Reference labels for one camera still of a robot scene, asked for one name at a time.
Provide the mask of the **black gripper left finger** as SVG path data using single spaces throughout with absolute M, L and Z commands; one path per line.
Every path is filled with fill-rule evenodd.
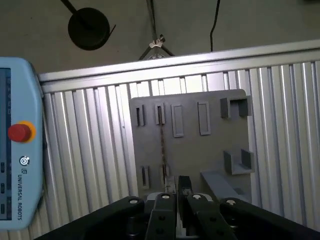
M 175 179 L 146 200 L 128 196 L 39 237 L 41 240 L 174 240 L 177 224 Z

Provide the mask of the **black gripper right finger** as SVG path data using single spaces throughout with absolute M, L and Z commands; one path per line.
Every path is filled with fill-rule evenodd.
M 178 178 L 178 206 L 188 235 L 201 240 L 318 240 L 320 233 L 239 198 L 208 200 Z

